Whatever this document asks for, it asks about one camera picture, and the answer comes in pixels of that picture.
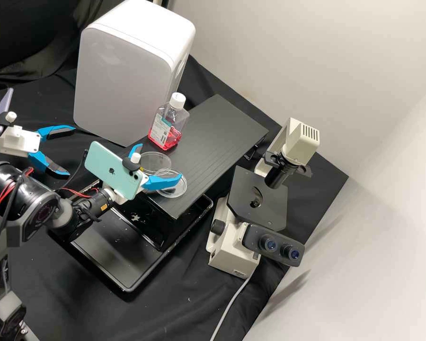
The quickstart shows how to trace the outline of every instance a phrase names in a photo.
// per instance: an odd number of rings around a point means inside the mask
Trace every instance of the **flask label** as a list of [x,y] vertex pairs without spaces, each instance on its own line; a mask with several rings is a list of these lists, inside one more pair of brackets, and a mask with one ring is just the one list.
[[151,127],[150,137],[163,146],[166,143],[170,128],[170,123],[164,120],[160,114],[157,114]]

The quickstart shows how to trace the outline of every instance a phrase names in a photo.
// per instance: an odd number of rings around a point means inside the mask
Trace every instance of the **microscope stage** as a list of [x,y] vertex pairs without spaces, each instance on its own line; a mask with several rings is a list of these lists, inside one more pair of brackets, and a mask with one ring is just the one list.
[[265,178],[240,166],[235,167],[227,206],[245,222],[274,231],[287,225],[287,187],[272,189]]

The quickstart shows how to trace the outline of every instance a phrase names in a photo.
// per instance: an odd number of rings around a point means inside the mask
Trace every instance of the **white bottle cap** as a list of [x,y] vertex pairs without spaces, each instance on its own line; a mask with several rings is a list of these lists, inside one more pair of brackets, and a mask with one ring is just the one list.
[[185,105],[186,97],[182,93],[174,92],[172,97],[170,97],[169,104],[175,109],[183,109]]
[[141,155],[139,153],[133,153],[131,155],[131,162],[132,163],[139,163],[140,160],[141,160]]
[[10,123],[13,123],[17,117],[18,116],[16,115],[14,111],[9,111],[5,116],[5,120],[7,120]]

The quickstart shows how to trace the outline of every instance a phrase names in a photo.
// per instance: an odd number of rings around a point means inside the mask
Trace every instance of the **petri dish lid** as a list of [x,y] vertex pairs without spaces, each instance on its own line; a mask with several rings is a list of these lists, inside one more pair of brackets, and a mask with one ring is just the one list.
[[160,152],[145,152],[141,154],[141,160],[139,162],[142,167],[142,171],[147,175],[158,175],[166,174],[172,167],[172,161],[170,158]]
[[[180,173],[177,172],[176,170],[168,170],[163,175],[164,175],[164,177],[172,178],[172,177],[177,176],[178,174],[180,174]],[[177,197],[182,196],[186,192],[187,188],[188,188],[188,183],[187,183],[185,177],[182,175],[180,181],[174,187],[167,188],[167,189],[158,189],[156,192],[158,194],[162,195],[163,197],[177,198]]]

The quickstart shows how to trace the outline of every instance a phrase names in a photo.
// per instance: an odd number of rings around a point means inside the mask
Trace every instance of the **table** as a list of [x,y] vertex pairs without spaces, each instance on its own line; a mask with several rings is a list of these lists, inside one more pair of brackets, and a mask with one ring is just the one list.
[[[63,76],[73,81],[75,72]],[[188,60],[179,90],[186,94],[191,106],[219,93],[262,124],[270,133],[258,153],[266,149],[280,128],[192,58]],[[37,129],[72,124],[73,101],[72,86],[53,76],[16,86],[10,109],[18,114],[17,124]],[[93,140],[116,153],[122,150],[81,133],[47,141],[43,150],[72,172],[83,149]],[[6,155],[0,155],[0,160],[10,160],[21,168],[28,165],[25,159]],[[256,158],[251,162],[242,158],[238,164],[249,168],[256,162]],[[347,179],[347,175],[318,154],[310,166],[314,172],[311,181],[288,183],[289,228],[284,234],[301,242],[307,240]],[[207,195],[215,200],[226,194],[232,176],[233,168]],[[45,175],[35,177],[52,188],[60,184]],[[230,298],[242,284],[241,279],[207,265],[209,254],[205,244],[212,215],[213,212],[201,221],[131,296],[113,292],[92,269],[82,266],[45,231],[39,231],[22,247],[10,251],[12,287],[27,306],[26,322],[41,340],[208,340]],[[286,271],[287,267],[262,258],[253,278],[229,311],[217,339],[241,340]]]

